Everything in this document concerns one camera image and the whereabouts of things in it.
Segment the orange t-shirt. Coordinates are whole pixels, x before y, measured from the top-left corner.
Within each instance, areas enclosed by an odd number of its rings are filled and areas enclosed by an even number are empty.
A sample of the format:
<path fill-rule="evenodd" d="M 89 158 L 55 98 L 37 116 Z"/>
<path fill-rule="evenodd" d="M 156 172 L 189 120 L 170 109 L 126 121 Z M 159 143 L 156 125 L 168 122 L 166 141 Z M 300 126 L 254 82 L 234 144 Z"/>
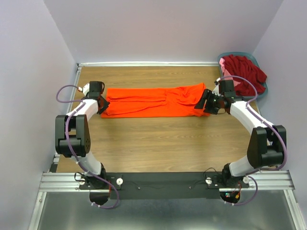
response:
<path fill-rule="evenodd" d="M 205 89 L 204 83 L 174 88 L 109 88 L 106 100 L 110 104 L 101 117 L 209 116 L 209 113 L 194 108 Z"/>

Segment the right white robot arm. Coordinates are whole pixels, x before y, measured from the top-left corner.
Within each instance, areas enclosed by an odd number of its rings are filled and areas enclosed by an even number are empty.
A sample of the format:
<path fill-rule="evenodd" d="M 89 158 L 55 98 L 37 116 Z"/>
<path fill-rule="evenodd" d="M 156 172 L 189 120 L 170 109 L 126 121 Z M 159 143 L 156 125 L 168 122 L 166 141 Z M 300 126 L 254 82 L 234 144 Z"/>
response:
<path fill-rule="evenodd" d="M 220 109 L 236 118 L 250 133 L 250 141 L 246 155 L 224 166 L 219 180 L 227 188 L 237 184 L 238 179 L 253 174 L 259 170 L 279 170 L 287 161 L 286 129 L 277 126 L 256 112 L 249 100 L 238 96 L 234 81 L 225 77 L 215 81 L 214 90 L 204 90 L 195 109 L 203 110 L 212 115 Z"/>

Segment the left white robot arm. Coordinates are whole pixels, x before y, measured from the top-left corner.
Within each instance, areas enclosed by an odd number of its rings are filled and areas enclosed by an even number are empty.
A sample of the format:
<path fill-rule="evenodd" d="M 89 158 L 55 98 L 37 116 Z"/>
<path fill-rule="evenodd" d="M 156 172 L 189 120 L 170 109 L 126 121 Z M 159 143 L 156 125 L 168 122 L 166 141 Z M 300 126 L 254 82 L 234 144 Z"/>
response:
<path fill-rule="evenodd" d="M 88 122 L 95 114 L 102 114 L 109 102 L 103 97 L 105 84 L 91 81 L 83 87 L 72 85 L 83 94 L 83 98 L 72 100 L 79 105 L 66 115 L 55 119 L 55 149 L 65 158 L 75 161 L 83 170 L 79 182 L 95 189 L 110 188 L 106 170 L 91 152 L 91 137 Z"/>

